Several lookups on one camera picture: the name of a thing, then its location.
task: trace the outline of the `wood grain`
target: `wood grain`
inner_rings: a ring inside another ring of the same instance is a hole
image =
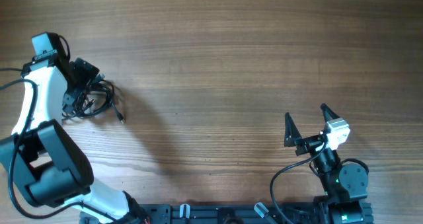
[[[0,67],[30,61],[47,30],[116,84],[127,124],[108,111],[64,128],[139,203],[269,203],[273,174],[306,158],[283,148],[284,113],[314,135],[325,102],[351,124],[341,158],[371,169],[375,222],[423,218],[422,0],[0,0],[0,23]],[[22,98],[20,85],[0,93],[1,137]],[[6,175],[0,223],[78,220],[23,218]],[[321,194],[306,166],[276,181],[280,201]]]

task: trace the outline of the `table top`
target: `table top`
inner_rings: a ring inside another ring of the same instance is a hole
[[[0,67],[29,62],[49,31],[113,81],[126,124],[109,110],[63,127],[97,178],[141,204],[270,203],[274,173],[307,158],[284,148],[284,113],[315,135],[325,102],[352,130],[341,159],[369,165],[375,222],[419,223],[422,27],[422,0],[0,0]],[[0,92],[1,137],[23,92]],[[0,173],[0,223],[78,220],[20,216]],[[322,194],[307,165],[275,183],[281,202]]]

